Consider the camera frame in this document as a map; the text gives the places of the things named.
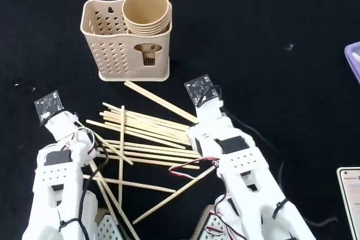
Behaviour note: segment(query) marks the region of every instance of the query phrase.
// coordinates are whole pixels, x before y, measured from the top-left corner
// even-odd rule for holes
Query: white robotic hand
[[[38,153],[33,205],[22,240],[95,240],[97,199],[83,191],[81,171],[97,155],[95,135],[76,125],[78,117],[64,110],[57,92],[35,106],[57,143]]]
[[[208,75],[185,87],[199,120],[188,130],[192,148],[203,157],[219,158],[217,175],[226,191],[217,199],[214,214],[230,228],[230,239],[315,239],[298,209],[282,193],[252,137],[234,128],[221,112],[219,87]]]

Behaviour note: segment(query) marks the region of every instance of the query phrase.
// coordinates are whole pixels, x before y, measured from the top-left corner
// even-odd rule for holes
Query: stack of paper cups
[[[130,33],[141,36],[166,32],[171,19],[169,0],[125,0],[122,12]]]

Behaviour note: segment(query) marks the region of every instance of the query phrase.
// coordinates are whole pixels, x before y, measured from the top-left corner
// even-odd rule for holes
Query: utensil holder
[[[169,77],[170,23],[153,36],[131,34],[123,15],[124,0],[88,0],[80,30],[84,34],[99,77],[103,81],[164,81]]]

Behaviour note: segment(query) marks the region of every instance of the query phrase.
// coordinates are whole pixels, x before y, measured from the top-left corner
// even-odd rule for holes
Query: cable
[[[73,219],[70,219],[68,221],[60,221],[60,226],[58,228],[58,230],[60,232],[62,228],[66,227],[67,225],[69,225],[72,222],[77,221],[79,223],[79,226],[81,227],[81,230],[82,230],[83,234],[84,234],[85,240],[90,240],[89,234],[88,234],[88,232],[86,230],[86,227],[84,226],[84,224],[82,222],[83,207],[84,207],[84,200],[85,200],[86,191],[88,190],[89,184],[92,181],[92,179],[95,177],[95,175],[100,170],[102,170],[109,161],[109,154],[108,154],[106,148],[103,147],[102,144],[99,144],[99,146],[103,149],[103,151],[105,153],[105,161],[98,166],[98,168],[91,174],[91,176],[89,177],[89,179],[85,183],[85,186],[83,188],[83,192],[82,192],[82,195],[81,195],[81,198],[80,198],[80,203],[79,203],[79,215],[78,215],[77,218],[73,218]]]
[[[199,97],[199,100],[198,100],[198,102],[197,102],[197,104],[196,104],[196,107],[199,108],[199,107],[200,107],[201,105],[203,105],[206,101],[209,101],[209,99],[208,99],[208,100],[204,100],[204,101],[203,101],[203,99],[205,98],[206,94],[207,94],[209,91],[212,91],[212,90],[215,90],[215,91],[216,91],[216,89],[219,90],[219,93],[217,93],[217,94],[218,94],[219,100],[221,100],[221,99],[222,99],[222,90],[221,90],[221,87],[220,87],[220,85],[215,84],[215,85],[213,85],[211,88],[208,88],[207,90],[205,90],[205,91],[203,92],[203,94],[201,94],[201,96]]]
[[[46,119],[43,120],[43,122],[40,123],[40,126],[45,126],[46,123],[47,123],[51,118],[53,118],[54,116],[56,116],[56,115],[58,115],[58,114],[60,114],[60,113],[62,113],[62,112],[64,112],[64,111],[67,111],[67,110],[63,108],[63,109],[61,109],[61,110],[58,110],[58,111],[50,114],[50,116],[48,116]]]
[[[230,118],[232,118],[233,120],[235,120],[236,122],[238,122],[238,124],[240,124],[241,126],[243,126],[246,129],[251,130],[252,132],[254,132],[265,144],[267,144],[270,148],[272,148],[277,154],[279,153],[279,150],[268,140],[265,139],[264,136],[261,135],[261,133],[259,133],[256,129],[254,129],[253,127],[245,124],[244,122],[242,122],[240,119],[238,119],[236,116],[234,116],[232,113],[230,113],[228,110],[226,110],[224,107],[222,107],[222,110],[224,111],[225,114],[227,114]]]
[[[220,201],[216,202],[215,205],[214,205],[214,211],[215,211],[215,215],[225,224],[226,227],[229,227],[231,231],[234,232],[234,234],[236,234],[237,236],[241,237],[243,240],[247,240],[245,236],[243,236],[242,234],[238,233],[237,231],[235,231],[229,224],[227,224],[223,219],[222,217],[220,216],[220,214],[218,213],[218,205],[219,203],[221,203],[222,201],[224,201],[226,199],[226,196],[227,196],[227,186],[225,184],[225,181],[222,177],[222,175],[220,176],[224,186],[225,186],[225,193],[224,193],[224,196],[220,199]]]
[[[193,177],[191,175],[188,175],[188,174],[184,174],[184,173],[179,173],[177,171],[173,171],[174,169],[177,169],[177,168],[182,168],[186,165],[189,165],[189,164],[193,164],[194,162],[198,162],[198,161],[202,161],[202,160],[212,160],[212,161],[218,161],[219,158],[217,157],[201,157],[199,159],[195,159],[195,160],[192,160],[192,161],[189,161],[187,163],[184,163],[184,164],[180,164],[180,165],[176,165],[176,166],[172,166],[169,168],[169,172],[173,175],[177,175],[177,176],[183,176],[183,177],[186,177],[186,178],[190,178],[190,179],[197,179],[197,177]]]
[[[85,126],[80,126],[80,127],[78,127],[78,129],[76,130],[76,134],[78,133],[78,131],[79,130],[82,130],[82,129],[84,129],[84,130],[86,130],[87,132],[89,132],[90,134],[91,134],[91,136],[92,136],[92,145],[91,145],[91,148],[90,148],[90,150],[88,150],[88,154],[90,154],[92,151],[93,151],[93,149],[94,149],[94,146],[95,146],[95,134],[94,134],[94,132],[91,130],[91,129],[89,129],[89,128],[86,128]]]
[[[334,222],[334,221],[339,221],[338,218],[336,216],[332,216],[322,222],[313,222],[311,220],[308,220],[308,219],[304,219],[305,222],[312,226],[312,227],[316,227],[316,228],[321,228],[321,227],[324,227],[326,226],[327,224],[331,223],[331,222]]]
[[[225,234],[224,231],[219,230],[219,229],[214,228],[214,227],[211,227],[211,226],[206,226],[204,231],[206,231],[208,234],[210,234],[212,236],[221,236],[221,235]]]
[[[264,136],[262,136],[256,129],[254,129],[253,127],[249,126],[249,125],[246,125],[244,122],[242,122],[240,119],[238,119],[237,117],[235,117],[233,114],[231,114],[229,111],[227,111],[224,107],[222,108],[222,110],[230,117],[232,118],[233,120],[235,120],[236,122],[238,122],[238,124],[242,125],[243,127],[245,127],[246,129],[249,129],[251,130],[252,132],[254,132],[265,144],[267,144],[270,148],[272,148],[278,155],[280,155],[280,152],[279,150],[272,144],[270,143],[268,140],[265,139]],[[281,161],[281,165],[279,167],[279,170],[278,170],[278,174],[277,174],[277,183],[280,187],[280,189],[284,192],[284,188],[282,186],[282,172],[284,170],[284,164],[285,164],[285,161],[284,159],[282,159]],[[320,227],[324,227],[326,225],[328,225],[329,223],[331,222],[334,222],[334,221],[338,221],[338,218],[336,216],[333,216],[333,217],[330,217],[324,221],[321,221],[319,223],[316,223],[316,222],[313,222],[311,220],[308,220],[306,218],[304,218],[305,222],[310,225],[310,226],[313,226],[313,227],[317,227],[317,228],[320,228]]]

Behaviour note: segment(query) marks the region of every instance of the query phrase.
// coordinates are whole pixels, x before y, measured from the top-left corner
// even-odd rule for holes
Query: black fabric surface
[[[101,102],[108,102],[187,123],[122,83],[99,79],[79,30],[85,1],[0,0],[2,239],[21,238],[32,205],[36,155],[53,142],[39,127],[36,99],[57,89],[63,105],[82,122],[99,120]],[[358,0],[170,1],[170,78],[140,85],[195,113],[183,83],[208,73],[221,85],[227,110],[278,147],[289,200],[313,221],[339,218],[312,228],[317,239],[350,239],[335,170],[359,165],[360,158],[360,88],[343,52],[360,39]],[[95,131],[105,138],[119,136]],[[276,173],[281,159],[255,140]],[[116,177],[117,171],[112,161],[103,174]],[[174,189],[187,182],[169,176],[165,167],[144,164],[125,164],[124,179]],[[116,194],[117,186],[111,188]],[[96,184],[90,189],[104,206]],[[141,239],[190,238],[204,207],[223,191],[213,173],[135,229]],[[132,221],[168,194],[124,187],[123,196]]]

